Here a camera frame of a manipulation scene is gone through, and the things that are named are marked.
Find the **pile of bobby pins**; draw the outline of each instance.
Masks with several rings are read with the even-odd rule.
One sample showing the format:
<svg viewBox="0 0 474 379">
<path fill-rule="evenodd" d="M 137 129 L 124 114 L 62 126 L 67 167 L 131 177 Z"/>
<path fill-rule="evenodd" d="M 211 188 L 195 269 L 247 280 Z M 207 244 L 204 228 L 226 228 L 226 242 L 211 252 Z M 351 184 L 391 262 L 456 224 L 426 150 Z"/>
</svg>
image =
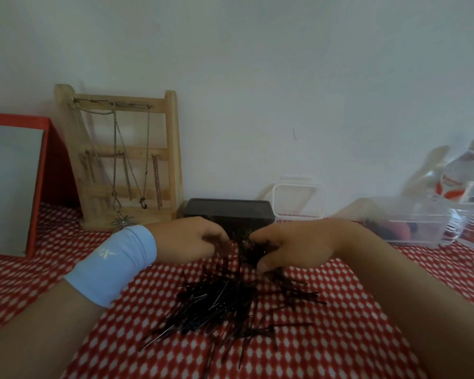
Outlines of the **pile of bobby pins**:
<svg viewBox="0 0 474 379">
<path fill-rule="evenodd" d="M 245 351 L 251 339 L 256 336 L 271 338 L 276 350 L 278 343 L 275 329 L 277 327 L 303 327 L 312 323 L 281 323 L 274 324 L 273 312 L 291 308 L 295 309 L 304 301 L 326 305 L 318 299 L 317 292 L 308 292 L 302 289 L 306 282 L 286 277 L 282 269 L 275 269 L 265 273 L 265 277 L 277 286 L 277 290 L 259 292 L 258 280 L 246 282 L 242 269 L 247 266 L 256 268 L 258 261 L 273 248 L 268 244 L 258 245 L 247 239 L 237 240 L 238 267 L 232 271 L 228 267 L 228 257 L 223 257 L 213 271 L 204 268 L 204 274 L 198 282 L 187 282 L 183 273 L 184 282 L 180 285 L 183 290 L 177 294 L 177 303 L 171 311 L 160 321 L 159 328 L 151 330 L 142 341 L 145 343 L 140 350 L 144 350 L 154 342 L 160 342 L 176 332 L 186 335 L 191 331 L 202 331 L 211 339 L 209 355 L 206 359 L 202 379 L 207 379 L 216 349 L 224 347 L 221 363 L 225 363 L 232 346 L 242 340 L 239 368 L 243 363 Z M 280 303 L 270 308 L 260 319 L 255 321 L 258 311 L 258 302 L 261 297 L 277 294 Z"/>
</svg>

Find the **gray panel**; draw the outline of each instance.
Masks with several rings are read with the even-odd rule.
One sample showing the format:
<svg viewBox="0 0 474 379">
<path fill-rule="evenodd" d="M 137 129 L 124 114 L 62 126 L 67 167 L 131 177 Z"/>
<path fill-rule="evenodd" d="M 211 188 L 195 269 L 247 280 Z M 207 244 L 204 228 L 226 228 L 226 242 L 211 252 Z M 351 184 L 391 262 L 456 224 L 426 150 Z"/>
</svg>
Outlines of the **gray panel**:
<svg viewBox="0 0 474 379">
<path fill-rule="evenodd" d="M 43 133 L 0 125 L 0 254 L 25 254 Z"/>
</svg>

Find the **bottle label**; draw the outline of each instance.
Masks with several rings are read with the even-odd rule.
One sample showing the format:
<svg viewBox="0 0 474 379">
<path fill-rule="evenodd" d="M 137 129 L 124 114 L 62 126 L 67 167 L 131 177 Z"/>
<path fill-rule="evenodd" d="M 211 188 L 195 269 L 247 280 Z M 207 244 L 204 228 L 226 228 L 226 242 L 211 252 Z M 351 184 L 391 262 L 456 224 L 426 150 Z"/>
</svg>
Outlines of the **bottle label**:
<svg viewBox="0 0 474 379">
<path fill-rule="evenodd" d="M 437 182 L 436 193 L 448 200 L 474 203 L 474 182 L 458 182 L 443 174 Z"/>
</svg>

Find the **red and white patterned tablecloth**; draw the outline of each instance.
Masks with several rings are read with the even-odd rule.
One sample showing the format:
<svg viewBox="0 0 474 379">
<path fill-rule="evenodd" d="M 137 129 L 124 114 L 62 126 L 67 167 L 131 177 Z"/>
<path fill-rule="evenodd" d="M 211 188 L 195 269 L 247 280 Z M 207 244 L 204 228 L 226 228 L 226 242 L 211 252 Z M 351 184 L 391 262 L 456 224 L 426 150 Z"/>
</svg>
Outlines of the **red and white patterned tablecloth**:
<svg viewBox="0 0 474 379">
<path fill-rule="evenodd" d="M 0 326 L 108 237 L 108 233 L 82 230 L 79 216 L 76 210 L 44 205 L 35 257 L 0 259 Z M 400 250 L 474 303 L 474 250 L 458 243 L 436 250 Z M 210 348 L 205 335 L 176 335 L 142 352 L 139 348 L 143 335 L 174 304 L 181 272 L 188 280 L 195 280 L 202 274 L 202 265 L 208 263 L 155 264 L 142 271 L 101 317 L 63 377 L 201 378 Z M 217 351 L 209 378 L 428 377 L 400 331 L 343 262 L 335 260 L 313 270 L 291 269 L 289 274 L 308 281 L 328 305 L 307 303 L 295 311 L 278 311 L 278 318 L 283 322 L 312 322 L 315 326 L 278 329 L 278 351 L 268 338 L 253 339 L 240 370 L 240 342 L 224 364 Z M 257 316 L 276 299 L 263 299 Z"/>
</svg>

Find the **light blue wristband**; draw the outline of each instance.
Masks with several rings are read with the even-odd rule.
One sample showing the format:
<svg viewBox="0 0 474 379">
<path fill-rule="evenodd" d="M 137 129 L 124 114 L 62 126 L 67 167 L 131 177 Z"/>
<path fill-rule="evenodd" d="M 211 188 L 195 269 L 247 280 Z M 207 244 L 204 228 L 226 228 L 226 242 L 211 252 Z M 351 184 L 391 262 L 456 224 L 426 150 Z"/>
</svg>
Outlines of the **light blue wristband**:
<svg viewBox="0 0 474 379">
<path fill-rule="evenodd" d="M 144 226 L 135 225 L 111 235 L 65 280 L 92 302 L 108 307 L 133 277 L 155 260 L 155 238 Z"/>
</svg>

